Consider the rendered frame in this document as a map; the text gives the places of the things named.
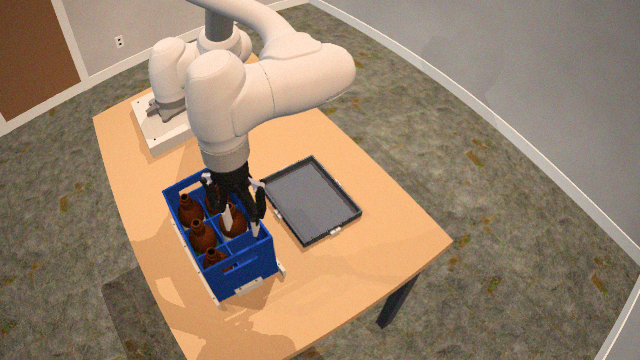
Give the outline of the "blue plastic crate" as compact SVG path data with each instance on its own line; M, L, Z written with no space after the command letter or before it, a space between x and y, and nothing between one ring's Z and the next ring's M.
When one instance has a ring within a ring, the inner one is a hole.
M190 246L191 244L189 241L189 233L191 228L184 231L183 226L178 218L178 212L177 212L180 205L179 191L200 181L200 178L201 176L198 176L190 180L186 184L184 184L181 188L179 188L174 193L174 195L170 198L167 205L199 269L201 270L202 274L205 276L206 281L207 283L209 283L209 286L213 291L213 293L215 294L216 298L218 299L219 302L221 302L235 295L236 294L234 291L235 289L257 279L258 277L261 277L264 280L269 276L278 272L274 243L273 243L273 236L270 234L270 232L267 230L265 225L260 220L259 222L260 229L259 229L258 235L257 237L254 237L251 229L251 224L249 222L250 217L246 212L244 205L242 204L241 200L237 198L236 194L229 193L231 201L235 205L235 208L242 211L243 214L245 215L248 223L249 231L225 242L221 234L219 222L218 222L221 213L210 218L204 202L206 192L204 187L200 186L187 194L190 195L191 199L198 201L200 205L203 203L201 207L203 209L203 212L204 211L206 212L206 214L204 213L206 220L203 221L203 224L210 226L212 229L214 226L214 229L216 229L216 231L214 230L214 232L217 237L218 243L220 245L216 247L216 249L218 251L225 253L227 256L230 255L230 257L204 269L203 260L206 255L204 253L196 257L192 246ZM222 270L231 265L233 265L234 268L223 274Z

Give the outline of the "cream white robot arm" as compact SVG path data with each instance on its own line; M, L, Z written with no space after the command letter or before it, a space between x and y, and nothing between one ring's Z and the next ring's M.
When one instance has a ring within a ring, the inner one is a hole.
M145 114L159 114L167 123L186 111L211 171L243 166L250 155L248 132L255 127L331 102L355 79L344 48L296 32L255 0L186 1L205 9L205 27L195 42L169 37L154 45L148 72L155 98ZM243 64L252 43L234 21L262 38L259 62Z

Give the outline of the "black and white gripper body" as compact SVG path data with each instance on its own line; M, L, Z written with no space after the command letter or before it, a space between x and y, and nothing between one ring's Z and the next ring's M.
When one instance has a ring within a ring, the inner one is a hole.
M248 177L253 179L251 174L249 173L248 160L240 168L228 173L217 173L214 171L212 172L211 170L209 171L210 171L211 180L218 187L219 185L230 185L230 186L226 186L226 192L228 193L234 193L232 192L232 185L236 184L238 181L240 182L237 183L237 185L239 186L241 192L243 193L251 185L251 182L248 179ZM220 184L217 184L217 183L220 183Z

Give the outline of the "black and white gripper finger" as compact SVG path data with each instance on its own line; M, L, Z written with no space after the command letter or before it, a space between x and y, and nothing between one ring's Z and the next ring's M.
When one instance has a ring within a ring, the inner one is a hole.
M248 179L251 182L252 188L253 188L253 193L255 193L255 201L249 191L249 188L247 188L243 193L241 192L239 186L237 184L232 185L232 190L233 192L235 192L236 196L238 199L241 200L242 204L244 205L247 213L250 216L250 223L251 223L251 227L252 227L252 232L253 232L253 236L257 237L259 229L260 229L260 225L259 221L260 219L264 219L265 213L266 213L266 200L265 200L265 192L264 187L266 184L266 180L261 179L260 182L256 181L254 179L251 179L250 177L248 177ZM262 195L261 195L262 194ZM255 203L256 202L256 203ZM256 219L256 220L255 220ZM258 226L258 227L257 227Z
M210 207L212 210L218 209L222 214L222 218L227 231L230 231L233 220L230 213L229 205L227 204L228 192L226 192L226 186L219 185L219 198L215 188L214 182L210 178L210 173L204 170L200 178L200 182L203 185ZM226 206L225 206L226 205Z

